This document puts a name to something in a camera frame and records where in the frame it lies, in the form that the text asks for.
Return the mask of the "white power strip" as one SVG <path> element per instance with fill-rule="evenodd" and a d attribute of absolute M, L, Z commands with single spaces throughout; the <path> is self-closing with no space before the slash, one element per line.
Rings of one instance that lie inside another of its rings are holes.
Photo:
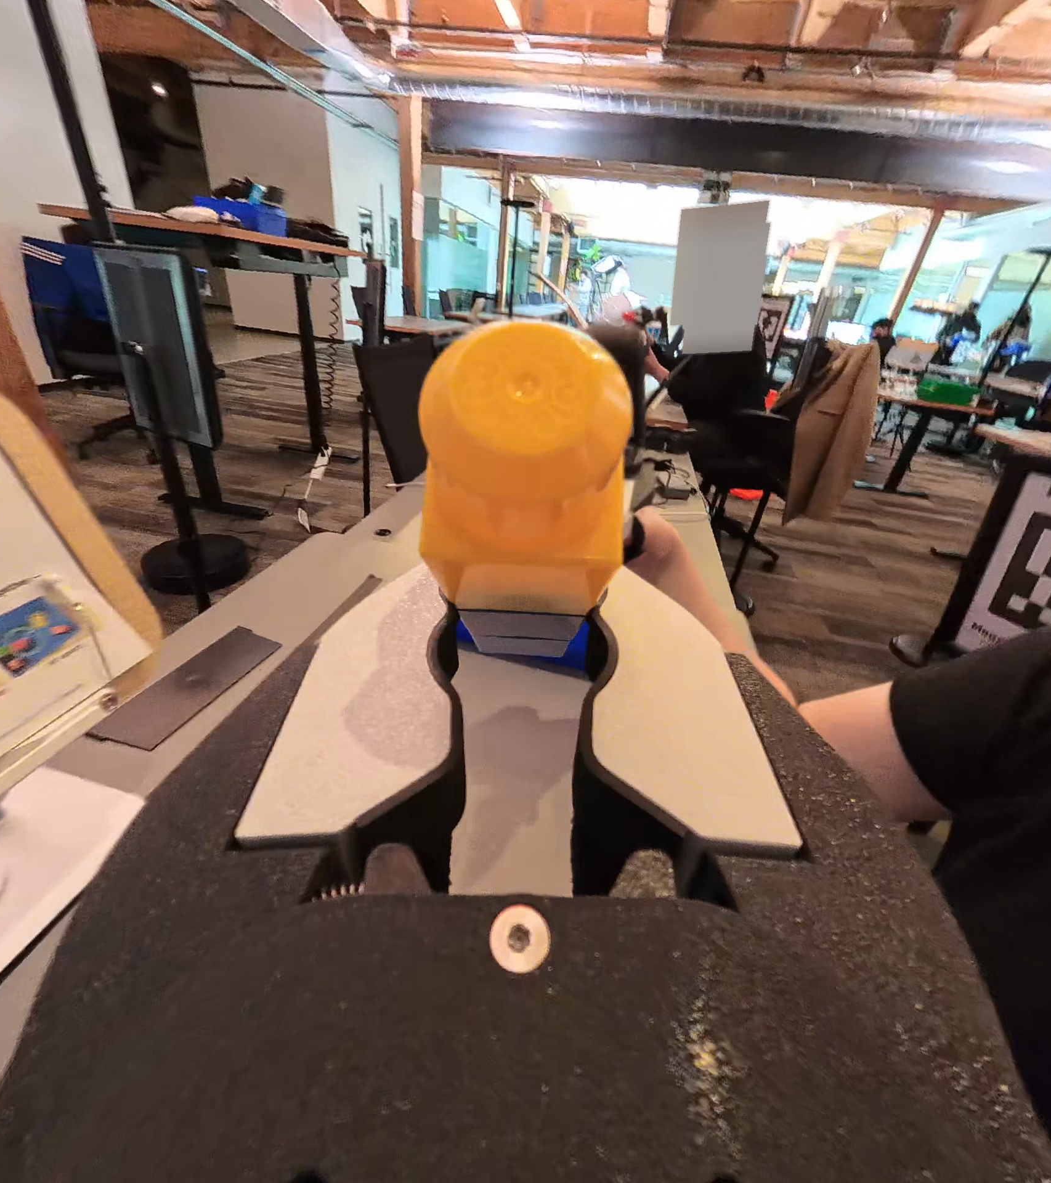
<path fill-rule="evenodd" d="M 318 533 L 318 529 L 312 525 L 313 511 L 310 509 L 310 497 L 314 486 L 326 476 L 326 467 L 333 458 L 333 451 L 331 445 L 328 444 L 317 451 L 302 493 L 296 503 L 296 522 L 309 536 Z"/>

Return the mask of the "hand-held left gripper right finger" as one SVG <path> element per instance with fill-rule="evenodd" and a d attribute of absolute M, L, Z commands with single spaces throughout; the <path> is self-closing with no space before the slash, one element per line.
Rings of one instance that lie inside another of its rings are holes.
<path fill-rule="evenodd" d="M 625 569 L 588 625 L 606 657 L 579 719 L 586 771 L 710 852 L 798 856 L 803 837 L 718 640 Z"/>

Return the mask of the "blue storage box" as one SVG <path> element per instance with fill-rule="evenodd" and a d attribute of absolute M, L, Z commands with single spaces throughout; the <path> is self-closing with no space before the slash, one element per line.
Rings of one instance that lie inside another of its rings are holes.
<path fill-rule="evenodd" d="M 273 237 L 287 236 L 287 214 L 280 206 L 215 196 L 195 196 L 192 206 L 212 211 L 223 223 L 235 220 L 240 230 Z"/>

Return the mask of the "white sign stand base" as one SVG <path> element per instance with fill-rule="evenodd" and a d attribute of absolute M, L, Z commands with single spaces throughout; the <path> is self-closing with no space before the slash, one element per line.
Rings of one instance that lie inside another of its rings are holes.
<path fill-rule="evenodd" d="M 0 978 L 89 886 L 144 804 L 53 768 L 0 798 Z"/>

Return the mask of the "dark framed floor sign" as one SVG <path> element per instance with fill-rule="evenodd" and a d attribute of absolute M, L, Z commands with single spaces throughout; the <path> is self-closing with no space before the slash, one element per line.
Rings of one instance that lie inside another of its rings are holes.
<path fill-rule="evenodd" d="M 213 592 L 249 576 L 251 556 L 236 536 L 202 534 L 195 512 L 255 522 L 266 513 L 230 503 L 222 492 L 214 460 L 224 438 L 217 370 L 195 270 L 176 251 L 118 239 L 50 7 L 45 2 L 26 7 L 85 199 L 126 394 L 134 422 L 153 438 L 165 487 L 163 502 L 175 523 L 175 540 L 149 549 L 139 567 L 150 591 L 190 596 L 203 614 Z"/>

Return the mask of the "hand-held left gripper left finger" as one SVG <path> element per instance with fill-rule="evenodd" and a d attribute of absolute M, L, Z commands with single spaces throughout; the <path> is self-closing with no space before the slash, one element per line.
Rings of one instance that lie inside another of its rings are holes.
<path fill-rule="evenodd" d="M 413 567 L 326 629 L 238 820 L 240 847 L 450 842 L 466 808 L 456 623 Z"/>

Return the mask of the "black flat plate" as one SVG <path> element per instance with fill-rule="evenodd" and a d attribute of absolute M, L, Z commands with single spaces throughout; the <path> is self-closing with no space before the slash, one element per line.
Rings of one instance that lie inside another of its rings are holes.
<path fill-rule="evenodd" d="M 89 739 L 153 752 L 277 654 L 280 642 L 235 628 L 135 694 L 86 732 Z"/>

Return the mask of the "wooden standing desk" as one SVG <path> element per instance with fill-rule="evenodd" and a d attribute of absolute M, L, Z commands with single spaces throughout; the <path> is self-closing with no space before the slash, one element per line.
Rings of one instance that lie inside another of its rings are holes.
<path fill-rule="evenodd" d="M 318 361 L 318 338 L 314 331 L 310 288 L 313 279 L 340 284 L 346 278 L 344 267 L 350 259 L 361 259 L 361 252 L 349 248 L 340 236 L 310 238 L 291 227 L 281 233 L 249 230 L 225 220 L 208 207 L 193 207 L 195 217 L 105 209 L 116 238 L 134 248 L 158 248 L 174 252 L 201 252 L 214 269 L 224 273 L 280 275 L 291 279 L 296 306 L 297 339 L 302 364 L 303 395 L 309 440 L 307 444 L 283 443 L 281 451 L 319 459 L 329 455 L 326 438 L 326 403 Z M 82 228 L 89 241 L 98 238 L 98 223 L 90 210 L 80 206 L 38 203 L 37 212 Z M 190 447 L 197 496 L 190 503 L 209 513 L 248 523 L 264 522 L 273 511 L 228 502 L 222 496 L 209 449 Z"/>

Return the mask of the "tan coat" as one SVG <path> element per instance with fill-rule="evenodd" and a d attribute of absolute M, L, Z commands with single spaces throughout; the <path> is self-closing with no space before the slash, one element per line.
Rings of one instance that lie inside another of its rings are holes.
<path fill-rule="evenodd" d="M 875 342 L 833 343 L 779 392 L 772 412 L 793 423 L 782 524 L 827 524 L 866 461 L 878 407 L 882 354 Z"/>

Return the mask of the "black flat panel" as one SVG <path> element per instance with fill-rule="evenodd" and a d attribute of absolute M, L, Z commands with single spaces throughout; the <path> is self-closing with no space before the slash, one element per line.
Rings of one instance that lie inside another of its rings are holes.
<path fill-rule="evenodd" d="M 427 465 L 427 450 L 419 423 L 419 401 L 424 382 L 436 361 L 436 349 L 425 334 L 393 344 L 366 345 L 356 342 L 353 360 L 361 394 L 386 455 L 395 486 L 420 479 Z"/>

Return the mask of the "person's right forearm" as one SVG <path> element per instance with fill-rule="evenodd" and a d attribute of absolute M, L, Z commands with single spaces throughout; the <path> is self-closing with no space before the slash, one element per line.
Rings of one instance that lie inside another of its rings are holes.
<path fill-rule="evenodd" d="M 920 824 L 950 819 L 903 755 L 889 718 L 888 684 L 800 704 L 788 686 L 760 658 L 754 644 L 711 599 L 691 562 L 670 561 L 652 576 L 652 582 L 694 615 L 726 652 L 745 658 L 859 776 L 896 821 Z"/>

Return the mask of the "black floor lamp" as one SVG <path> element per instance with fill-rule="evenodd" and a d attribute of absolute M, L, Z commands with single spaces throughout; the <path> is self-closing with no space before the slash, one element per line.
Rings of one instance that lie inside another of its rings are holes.
<path fill-rule="evenodd" d="M 997 327 L 986 378 L 1051 379 L 1051 246 L 1036 246 L 1029 254 L 1037 259 L 1035 272 Z"/>

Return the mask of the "yellow toy block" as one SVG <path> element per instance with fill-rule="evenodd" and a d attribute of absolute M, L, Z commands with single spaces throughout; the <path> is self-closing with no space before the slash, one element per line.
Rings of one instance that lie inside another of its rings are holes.
<path fill-rule="evenodd" d="M 432 363 L 419 551 L 458 610 L 583 618 L 623 562 L 628 381 L 586 333 L 474 329 Z"/>

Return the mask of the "blue striped jacket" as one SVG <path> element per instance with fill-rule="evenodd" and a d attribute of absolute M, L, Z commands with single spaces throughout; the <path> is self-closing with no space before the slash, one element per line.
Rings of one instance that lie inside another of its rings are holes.
<path fill-rule="evenodd" d="M 89 244 L 18 241 L 33 326 L 54 379 L 114 380 L 118 350 Z"/>

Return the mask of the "wooden office desk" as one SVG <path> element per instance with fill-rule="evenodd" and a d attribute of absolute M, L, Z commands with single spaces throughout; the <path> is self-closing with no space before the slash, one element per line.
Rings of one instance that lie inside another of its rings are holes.
<path fill-rule="evenodd" d="M 915 416 L 909 434 L 905 437 L 901 450 L 894 458 L 893 465 L 883 482 L 856 481 L 854 488 L 860 492 L 896 496 L 905 498 L 929 500 L 929 493 L 913 487 L 903 487 L 913 461 L 918 455 L 920 445 L 930 429 L 931 422 L 940 419 L 952 424 L 952 427 L 976 426 L 977 423 L 989 423 L 997 418 L 998 407 L 993 403 L 972 405 L 933 402 L 918 397 L 905 397 L 894 392 L 882 392 L 878 396 L 878 403 L 887 407 L 899 407 L 902 411 Z"/>

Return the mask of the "black office chair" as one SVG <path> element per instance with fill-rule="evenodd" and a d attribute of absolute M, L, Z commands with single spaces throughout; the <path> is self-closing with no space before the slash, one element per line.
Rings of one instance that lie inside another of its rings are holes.
<path fill-rule="evenodd" d="M 788 493 L 795 426 L 766 408 L 770 375 L 766 348 L 756 334 L 745 350 L 684 355 L 670 374 L 666 392 L 681 407 L 690 428 L 689 455 L 707 498 L 716 544 L 739 541 L 727 578 L 738 589 L 749 555 L 764 554 L 765 570 L 780 555 L 756 540 L 770 500 Z M 748 527 L 728 516 L 734 491 L 755 492 Z"/>

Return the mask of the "person's right hand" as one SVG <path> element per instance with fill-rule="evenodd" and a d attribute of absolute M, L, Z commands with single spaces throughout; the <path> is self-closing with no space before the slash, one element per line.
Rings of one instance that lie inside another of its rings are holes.
<path fill-rule="evenodd" d="M 633 516 L 625 567 L 690 614 L 716 609 L 680 534 L 652 508 L 642 508 Z"/>

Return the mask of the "silver ceiling air duct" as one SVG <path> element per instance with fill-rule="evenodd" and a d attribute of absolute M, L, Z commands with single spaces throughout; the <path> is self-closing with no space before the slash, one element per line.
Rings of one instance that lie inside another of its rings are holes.
<path fill-rule="evenodd" d="M 882 138 L 1020 146 L 1051 151 L 1051 124 L 939 111 L 883 103 L 795 101 L 743 93 L 739 97 L 652 94 L 585 85 L 514 85 L 430 79 L 383 73 L 371 88 L 387 98 L 418 97 L 430 101 L 515 110 L 585 115 L 653 116 L 829 131 Z"/>

